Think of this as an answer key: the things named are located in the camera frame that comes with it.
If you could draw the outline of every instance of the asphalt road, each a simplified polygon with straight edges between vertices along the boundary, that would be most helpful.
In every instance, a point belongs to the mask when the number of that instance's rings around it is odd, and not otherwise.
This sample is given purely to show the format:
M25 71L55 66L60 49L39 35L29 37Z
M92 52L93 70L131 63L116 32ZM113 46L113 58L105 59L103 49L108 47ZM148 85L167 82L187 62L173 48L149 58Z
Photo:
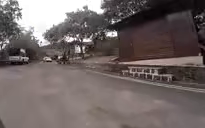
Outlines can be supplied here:
M70 66L0 68L6 128L205 128L205 94Z

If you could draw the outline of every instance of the truck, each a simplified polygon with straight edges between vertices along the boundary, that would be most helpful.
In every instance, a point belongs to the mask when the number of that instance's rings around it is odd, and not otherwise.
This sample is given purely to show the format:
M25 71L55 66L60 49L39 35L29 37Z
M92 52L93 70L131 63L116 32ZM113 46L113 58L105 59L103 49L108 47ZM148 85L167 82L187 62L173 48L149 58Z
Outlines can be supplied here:
M25 49L16 49L16 52L9 54L9 62L11 64L28 64L29 57L26 56Z

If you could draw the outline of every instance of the roof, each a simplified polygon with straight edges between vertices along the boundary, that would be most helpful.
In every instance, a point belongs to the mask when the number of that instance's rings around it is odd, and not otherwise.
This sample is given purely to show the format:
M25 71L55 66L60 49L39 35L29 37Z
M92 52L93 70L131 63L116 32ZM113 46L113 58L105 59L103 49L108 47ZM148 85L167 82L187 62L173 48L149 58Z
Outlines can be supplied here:
M189 10L190 4L182 4L181 2L171 1L150 9L146 9L135 13L132 16L124 18L120 22L108 26L111 30L121 30L126 27L131 27L145 22L159 19L171 13L181 12L184 10Z

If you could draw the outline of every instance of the road marking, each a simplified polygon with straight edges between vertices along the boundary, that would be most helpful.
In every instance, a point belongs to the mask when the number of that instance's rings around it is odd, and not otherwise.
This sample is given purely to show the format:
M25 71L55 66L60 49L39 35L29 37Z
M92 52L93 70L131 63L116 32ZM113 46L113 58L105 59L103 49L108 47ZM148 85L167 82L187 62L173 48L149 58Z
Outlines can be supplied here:
M122 80L133 81L133 82L137 82L137 83L148 84L148 85L153 85L153 86L158 86L158 87L165 87L165 88L178 89L178 90L184 90L184 91L205 94L205 89L182 87L182 86L177 86L177 85L172 85L172 84L164 84L164 83L155 83L155 82L150 82L150 81L133 79L133 78L129 78L129 77L110 75L110 74L101 73L101 72L92 71L92 70L87 70L87 71L92 72L92 73L96 73L96 74L100 74L100 75L104 75L104 76L108 76L108 77L112 77L112 78L116 78L116 79L122 79Z

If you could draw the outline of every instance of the stone wall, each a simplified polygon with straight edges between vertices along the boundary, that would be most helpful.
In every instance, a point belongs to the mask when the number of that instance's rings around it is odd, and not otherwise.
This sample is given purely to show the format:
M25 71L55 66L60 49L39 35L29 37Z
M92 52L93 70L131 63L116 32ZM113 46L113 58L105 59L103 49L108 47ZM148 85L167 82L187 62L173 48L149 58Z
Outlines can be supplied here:
M136 65L122 65L122 64L91 64L87 65L89 68L93 68L99 71L106 71L114 74L121 74L123 70L128 70L128 67L137 67ZM163 68L167 74L174 76L174 81L190 82L205 84L205 67L190 67L190 66L150 66Z

